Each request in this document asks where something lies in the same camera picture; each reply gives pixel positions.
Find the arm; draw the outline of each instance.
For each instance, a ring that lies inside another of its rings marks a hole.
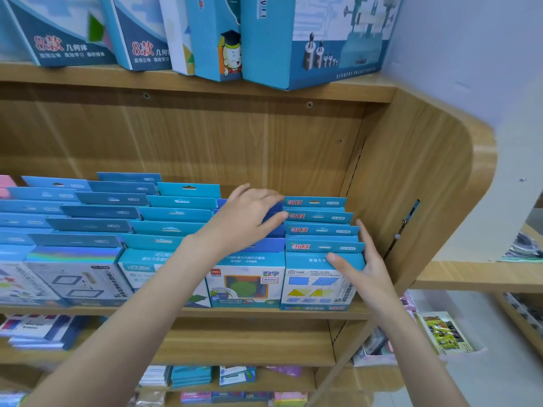
[[[441,407],[469,407],[424,332],[404,310],[368,231],[360,220],[357,225],[366,243],[364,271],[356,271],[333,253],[329,253],[327,259],[353,283],[377,324],[386,332],[412,404],[430,407],[438,400]]]
[[[189,235],[159,271],[53,374],[24,407],[124,407],[181,308],[209,270],[228,254],[264,238],[287,213],[262,224],[283,196],[273,190],[232,192],[221,210]]]

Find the white wall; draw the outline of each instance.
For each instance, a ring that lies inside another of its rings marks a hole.
[[[487,122],[499,150],[490,190],[436,260],[498,259],[543,189],[542,17],[543,0],[402,1],[383,72]]]

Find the graduation cap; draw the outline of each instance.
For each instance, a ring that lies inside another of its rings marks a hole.
[[[224,37],[224,45],[228,48],[236,48],[240,46],[241,34],[234,30],[228,30],[221,34]]]

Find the hand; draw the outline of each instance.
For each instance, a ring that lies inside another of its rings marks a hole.
[[[394,290],[387,267],[377,252],[368,230],[360,220],[356,220],[356,225],[360,227],[358,239],[366,244],[364,253],[366,267],[364,270],[355,270],[346,260],[334,253],[328,253],[326,259],[353,283],[379,322],[394,310],[403,309],[403,306]]]
[[[269,209],[283,198],[274,190],[254,189],[250,184],[240,185],[195,236],[217,251],[221,260],[228,254],[249,247],[277,228],[288,217],[288,212],[279,212],[264,223],[262,220]]]

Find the cartoon boy with graduation cap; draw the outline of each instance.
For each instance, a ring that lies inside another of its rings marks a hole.
[[[240,73],[241,72],[241,44],[240,44],[240,33],[234,30],[228,30],[225,33],[222,33],[221,36],[224,38],[224,45],[221,46],[223,49],[223,59],[224,59],[224,75],[227,76],[230,73]]]

